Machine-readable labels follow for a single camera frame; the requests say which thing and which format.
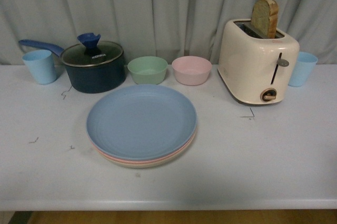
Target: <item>cream toaster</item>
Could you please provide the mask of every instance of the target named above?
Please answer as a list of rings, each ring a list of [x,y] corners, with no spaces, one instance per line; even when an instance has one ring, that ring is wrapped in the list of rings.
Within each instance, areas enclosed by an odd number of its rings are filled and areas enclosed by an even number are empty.
[[[239,102],[272,104],[284,99],[300,46],[290,35],[276,30],[264,37],[250,19],[226,23],[218,72]]]

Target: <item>green bowl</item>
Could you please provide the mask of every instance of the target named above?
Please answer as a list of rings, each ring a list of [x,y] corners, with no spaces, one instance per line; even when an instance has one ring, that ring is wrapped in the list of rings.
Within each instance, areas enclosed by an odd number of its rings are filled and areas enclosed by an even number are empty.
[[[160,84],[167,70],[167,61],[160,57],[139,57],[132,60],[127,69],[136,84]]]

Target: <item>pot lid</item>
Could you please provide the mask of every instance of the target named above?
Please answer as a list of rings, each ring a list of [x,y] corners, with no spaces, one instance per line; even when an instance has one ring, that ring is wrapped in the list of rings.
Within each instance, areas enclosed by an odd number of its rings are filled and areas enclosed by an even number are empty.
[[[61,54],[65,65],[74,67],[92,67],[109,63],[123,55],[123,48],[114,42],[100,41],[101,35],[85,33],[77,39],[81,44],[73,45]]]

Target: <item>bread slice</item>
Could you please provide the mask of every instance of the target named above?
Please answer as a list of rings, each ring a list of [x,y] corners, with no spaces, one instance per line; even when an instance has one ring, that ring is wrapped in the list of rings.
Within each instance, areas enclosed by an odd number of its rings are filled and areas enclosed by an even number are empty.
[[[268,38],[275,38],[279,6],[275,0],[258,0],[253,7],[251,24]]]

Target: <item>cup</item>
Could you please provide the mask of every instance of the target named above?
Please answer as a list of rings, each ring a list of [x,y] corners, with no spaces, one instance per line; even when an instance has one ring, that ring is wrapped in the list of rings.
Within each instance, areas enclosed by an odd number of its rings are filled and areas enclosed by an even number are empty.
[[[299,87],[308,79],[318,58],[308,52],[300,52],[288,85]]]
[[[50,50],[39,49],[28,52],[22,60],[37,83],[46,85],[56,80],[56,70]]]

